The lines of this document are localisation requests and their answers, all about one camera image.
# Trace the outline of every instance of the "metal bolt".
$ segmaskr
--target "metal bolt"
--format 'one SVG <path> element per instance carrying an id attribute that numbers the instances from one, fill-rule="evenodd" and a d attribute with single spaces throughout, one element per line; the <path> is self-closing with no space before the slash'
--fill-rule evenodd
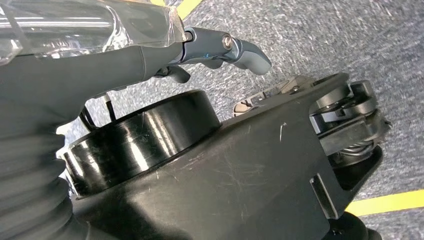
<path id="1" fill-rule="evenodd" d="M 227 50 L 230 50 L 233 47 L 233 38 L 228 33 L 222 36 L 222 45 Z"/>
<path id="2" fill-rule="evenodd" d="M 184 36 L 185 36 L 186 42 L 193 41 L 193 35 L 191 32 L 189 31 L 184 32 Z"/>

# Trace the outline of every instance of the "plastic wrap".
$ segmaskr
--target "plastic wrap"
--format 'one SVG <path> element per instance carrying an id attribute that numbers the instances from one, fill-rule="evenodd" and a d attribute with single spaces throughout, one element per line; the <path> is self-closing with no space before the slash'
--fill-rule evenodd
<path id="1" fill-rule="evenodd" d="M 184 42 L 175 7 L 143 0 L 0 0 L 0 65 Z"/>

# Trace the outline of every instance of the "screw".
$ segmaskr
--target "screw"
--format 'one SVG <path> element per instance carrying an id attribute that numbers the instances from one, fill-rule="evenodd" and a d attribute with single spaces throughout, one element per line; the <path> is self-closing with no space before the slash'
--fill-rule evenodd
<path id="1" fill-rule="evenodd" d="M 233 38 L 228 33 L 222 36 L 222 45 L 227 50 L 230 50 L 233 47 Z"/>

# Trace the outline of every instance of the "robotic arm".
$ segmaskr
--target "robotic arm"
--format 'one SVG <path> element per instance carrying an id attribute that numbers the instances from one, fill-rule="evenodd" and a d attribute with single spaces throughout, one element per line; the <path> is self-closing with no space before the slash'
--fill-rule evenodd
<path id="1" fill-rule="evenodd" d="M 20 24 L 0 6 L 12 28 Z M 0 66 L 0 239 L 329 240 L 346 223 L 362 234 L 352 239 L 378 239 L 343 214 L 382 157 L 388 124 L 369 83 L 349 88 L 344 73 L 289 79 L 222 123 L 202 91 L 183 93 L 94 130 L 65 164 L 55 157 L 64 143 L 56 128 L 90 98 L 151 77 L 184 83 L 182 64 L 265 74 L 271 63 L 252 43 L 194 27 L 165 47 L 58 59 L 13 36 L 25 54 Z M 65 166 L 72 201 L 58 178 Z"/>

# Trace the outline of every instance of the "yellow line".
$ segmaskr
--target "yellow line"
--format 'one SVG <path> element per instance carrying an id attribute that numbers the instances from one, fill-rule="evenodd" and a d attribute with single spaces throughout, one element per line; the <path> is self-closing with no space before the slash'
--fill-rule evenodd
<path id="1" fill-rule="evenodd" d="M 424 207 L 424 189 L 352 202 L 346 211 L 364 216 Z"/>
<path id="2" fill-rule="evenodd" d="M 196 7 L 202 2 L 202 0 L 184 0 L 176 8 L 179 17 L 184 20 Z"/>
<path id="3" fill-rule="evenodd" d="M 150 0 L 150 2 L 154 5 L 165 6 L 164 0 Z"/>

